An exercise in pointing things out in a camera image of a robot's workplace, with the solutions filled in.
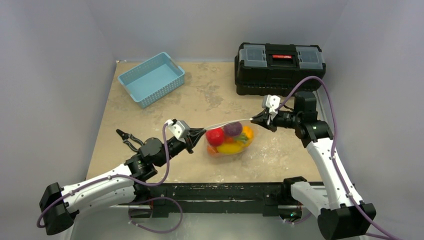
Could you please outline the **purple fake cabbage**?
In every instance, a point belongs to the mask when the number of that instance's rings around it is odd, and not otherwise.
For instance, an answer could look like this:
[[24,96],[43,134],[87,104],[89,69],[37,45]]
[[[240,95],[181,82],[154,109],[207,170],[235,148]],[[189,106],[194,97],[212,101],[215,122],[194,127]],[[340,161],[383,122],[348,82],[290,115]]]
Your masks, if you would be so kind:
[[231,122],[223,126],[224,133],[229,137],[239,136],[243,131],[243,125],[238,122]]

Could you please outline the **polka dot zip top bag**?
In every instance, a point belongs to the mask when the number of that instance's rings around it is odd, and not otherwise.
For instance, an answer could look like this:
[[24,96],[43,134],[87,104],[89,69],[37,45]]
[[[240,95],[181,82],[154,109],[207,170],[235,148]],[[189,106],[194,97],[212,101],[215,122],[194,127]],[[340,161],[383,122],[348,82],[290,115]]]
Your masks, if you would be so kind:
[[250,118],[230,120],[204,129],[206,152],[213,158],[240,154],[257,137],[257,128]]

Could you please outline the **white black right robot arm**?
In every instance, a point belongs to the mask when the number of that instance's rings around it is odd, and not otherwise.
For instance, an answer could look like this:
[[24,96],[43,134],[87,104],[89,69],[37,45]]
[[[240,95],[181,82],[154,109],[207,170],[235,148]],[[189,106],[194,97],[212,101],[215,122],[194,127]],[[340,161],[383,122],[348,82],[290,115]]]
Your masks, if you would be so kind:
[[317,192],[303,177],[292,177],[284,179],[278,197],[288,204],[303,204],[317,218],[326,240],[365,235],[376,209],[372,203],[364,203],[337,158],[335,135],[328,123],[318,118],[316,96],[307,91],[295,93],[290,111],[280,109],[280,100],[276,95],[265,95],[262,112],[250,121],[272,132],[277,128],[293,129],[312,157],[326,195]]

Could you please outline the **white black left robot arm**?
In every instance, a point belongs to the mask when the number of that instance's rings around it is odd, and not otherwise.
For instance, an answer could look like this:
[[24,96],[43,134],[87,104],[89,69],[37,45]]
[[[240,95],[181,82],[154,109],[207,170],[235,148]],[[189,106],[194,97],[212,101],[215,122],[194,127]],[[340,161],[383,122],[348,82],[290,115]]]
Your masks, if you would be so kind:
[[170,161],[182,151],[193,148],[206,133],[204,128],[190,128],[184,121],[168,121],[162,127],[162,140],[151,137],[146,141],[120,129],[116,133],[135,154],[116,168],[80,183],[48,185],[39,202],[41,214],[36,226],[51,236],[69,229],[82,207],[92,206],[98,198],[130,187],[129,197],[138,205],[146,203],[149,191],[157,187],[170,173]]

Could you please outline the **red fake apple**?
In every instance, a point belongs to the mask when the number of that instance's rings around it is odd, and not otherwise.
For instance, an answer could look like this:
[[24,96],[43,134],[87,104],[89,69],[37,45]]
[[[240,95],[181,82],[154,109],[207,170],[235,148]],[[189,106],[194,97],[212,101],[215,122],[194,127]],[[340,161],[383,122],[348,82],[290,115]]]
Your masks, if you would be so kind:
[[205,133],[205,137],[206,137],[206,140],[209,143],[209,145],[211,145],[213,147],[218,147],[221,144],[223,144],[224,141],[225,141],[225,134],[224,134],[223,129],[221,129],[221,128],[215,128],[215,129],[208,130]]

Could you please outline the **black plastic toolbox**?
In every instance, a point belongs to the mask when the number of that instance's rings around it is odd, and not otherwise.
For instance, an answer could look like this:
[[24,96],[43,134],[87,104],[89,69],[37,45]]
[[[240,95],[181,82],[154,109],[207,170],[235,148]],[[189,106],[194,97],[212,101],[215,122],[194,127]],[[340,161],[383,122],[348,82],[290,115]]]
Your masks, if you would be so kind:
[[304,78],[323,78],[326,68],[318,45],[243,42],[234,58],[236,93],[286,97]]

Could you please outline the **light blue perforated basket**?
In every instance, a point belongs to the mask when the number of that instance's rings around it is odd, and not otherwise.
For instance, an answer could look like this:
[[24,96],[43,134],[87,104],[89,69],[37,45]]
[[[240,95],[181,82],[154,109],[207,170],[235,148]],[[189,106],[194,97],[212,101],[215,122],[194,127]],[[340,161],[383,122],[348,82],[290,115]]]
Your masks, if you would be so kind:
[[132,100],[145,109],[185,83],[185,71],[161,52],[117,77]]

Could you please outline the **black handled pliers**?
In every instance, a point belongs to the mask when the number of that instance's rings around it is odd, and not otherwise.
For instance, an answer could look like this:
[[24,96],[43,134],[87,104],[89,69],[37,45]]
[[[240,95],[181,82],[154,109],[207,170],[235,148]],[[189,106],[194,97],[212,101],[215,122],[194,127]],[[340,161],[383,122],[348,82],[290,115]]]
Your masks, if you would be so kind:
[[[124,131],[122,131],[120,129],[116,129],[115,131],[121,137],[122,142],[125,145],[127,145],[135,153],[138,153],[139,152],[139,149],[145,145],[142,140],[140,140],[139,138],[135,137],[131,133],[126,133],[126,132],[124,132]],[[137,144],[139,144],[140,147],[135,147],[132,144],[132,141],[135,142],[135,143],[137,143]]]

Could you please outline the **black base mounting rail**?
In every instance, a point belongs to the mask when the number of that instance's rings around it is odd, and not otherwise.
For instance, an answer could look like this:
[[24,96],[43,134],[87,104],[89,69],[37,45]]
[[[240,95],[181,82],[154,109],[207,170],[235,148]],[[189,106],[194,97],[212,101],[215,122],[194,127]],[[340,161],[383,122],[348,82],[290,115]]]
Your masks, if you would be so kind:
[[292,198],[289,187],[304,182],[302,176],[282,182],[164,183],[147,188],[135,186],[129,216],[167,218],[171,213],[260,214],[264,217],[299,219],[301,203]]

